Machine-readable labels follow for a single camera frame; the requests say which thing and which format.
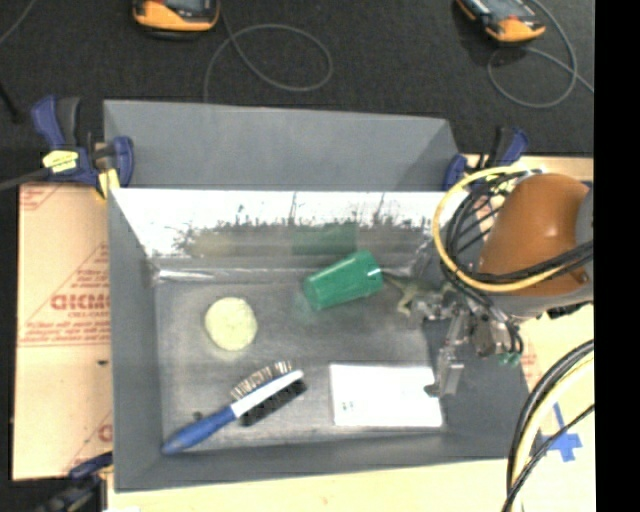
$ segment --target orange device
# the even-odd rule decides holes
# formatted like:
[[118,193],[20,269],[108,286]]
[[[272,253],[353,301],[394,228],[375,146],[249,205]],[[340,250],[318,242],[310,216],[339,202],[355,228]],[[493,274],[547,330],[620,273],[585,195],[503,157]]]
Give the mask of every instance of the orange device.
[[192,39],[220,18],[218,0],[133,0],[133,18],[150,35]]
[[520,0],[456,0],[456,3],[501,44],[527,43],[542,35],[546,28]]

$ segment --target yellow cable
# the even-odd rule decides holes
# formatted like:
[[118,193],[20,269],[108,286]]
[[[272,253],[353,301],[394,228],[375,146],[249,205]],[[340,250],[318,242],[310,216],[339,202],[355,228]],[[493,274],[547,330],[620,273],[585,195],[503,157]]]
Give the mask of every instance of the yellow cable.
[[477,181],[482,178],[486,178],[487,176],[493,176],[496,174],[515,174],[522,171],[523,169],[514,168],[514,167],[495,167],[493,169],[487,169],[485,171],[476,172],[465,178],[462,178],[458,183],[456,183],[453,187],[451,187],[449,191],[444,195],[440,203],[438,203],[438,206],[436,207],[436,211],[433,215],[433,241],[436,245],[436,249],[438,250],[438,254],[440,255],[440,258],[442,258],[442,261],[456,275],[456,277],[458,277],[461,281],[468,284],[469,286],[477,288],[478,290],[483,290],[486,292],[497,292],[497,293],[513,292],[516,290],[521,290],[522,288],[526,288],[528,286],[532,286],[536,283],[539,283],[562,269],[562,266],[560,266],[551,270],[547,270],[545,272],[541,272],[540,274],[535,274],[525,279],[515,281],[513,283],[490,284],[490,283],[478,281],[477,279],[473,279],[468,274],[465,274],[462,271],[462,269],[460,269],[455,264],[455,262],[449,257],[449,255],[447,254],[444,248],[444,244],[442,243],[442,238],[440,236],[440,216],[442,215],[444,205],[449,201],[449,199],[451,199],[451,196],[462,191],[464,187],[466,187],[469,183],[473,181]]
[[[515,483],[515,481],[520,476],[523,468],[525,467],[529,458],[529,451],[531,449],[531,446],[533,445],[535,437],[540,430],[540,425],[546,418],[547,414],[549,414],[549,411],[551,411],[560,397],[564,395],[564,393],[566,393],[571,386],[573,386],[576,380],[583,377],[584,374],[589,370],[593,371],[594,358],[594,354],[590,353],[580,359],[540,401],[538,407],[531,415],[522,437],[520,438],[520,443],[518,444],[518,448],[513,459],[513,476],[511,478],[511,485]],[[519,502],[520,498],[517,497],[516,501],[514,501],[511,507],[511,510],[519,510],[519,507],[516,506],[516,504],[519,504]]]

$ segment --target cardboard sheet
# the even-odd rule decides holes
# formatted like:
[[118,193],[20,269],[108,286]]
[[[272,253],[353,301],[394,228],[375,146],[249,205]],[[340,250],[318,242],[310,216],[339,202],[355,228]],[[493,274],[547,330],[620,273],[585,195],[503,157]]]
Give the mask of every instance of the cardboard sheet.
[[93,189],[20,190],[13,478],[65,475],[111,449],[106,204]]

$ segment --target blue brush handle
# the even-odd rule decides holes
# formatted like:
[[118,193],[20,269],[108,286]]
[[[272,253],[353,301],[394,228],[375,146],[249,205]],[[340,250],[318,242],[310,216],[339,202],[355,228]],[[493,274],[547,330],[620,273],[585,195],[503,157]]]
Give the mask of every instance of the blue brush handle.
[[231,406],[225,407],[178,430],[162,445],[162,453],[164,455],[174,455],[191,448],[236,419],[237,417]]

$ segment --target clamp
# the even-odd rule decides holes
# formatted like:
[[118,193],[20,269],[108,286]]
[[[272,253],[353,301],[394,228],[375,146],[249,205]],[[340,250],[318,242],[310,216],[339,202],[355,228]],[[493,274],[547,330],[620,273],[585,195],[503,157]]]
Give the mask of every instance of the clamp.
[[449,190],[467,173],[517,162],[528,146],[529,139],[520,128],[499,127],[489,155],[486,158],[481,155],[475,168],[469,166],[467,157],[461,153],[453,156],[444,172],[442,190],[444,192]]
[[113,453],[107,452],[75,466],[67,475],[71,484],[30,512],[79,512],[96,497],[102,510],[106,505],[105,482],[99,473],[112,464]]
[[[43,158],[44,178],[54,182],[79,182],[95,187],[105,197],[109,187],[127,186],[134,168],[133,142],[119,136],[95,150],[78,145],[75,137],[76,114],[79,98],[61,98],[49,95],[31,108],[31,119],[36,132],[49,146]],[[113,166],[99,169],[101,158],[112,158]]]

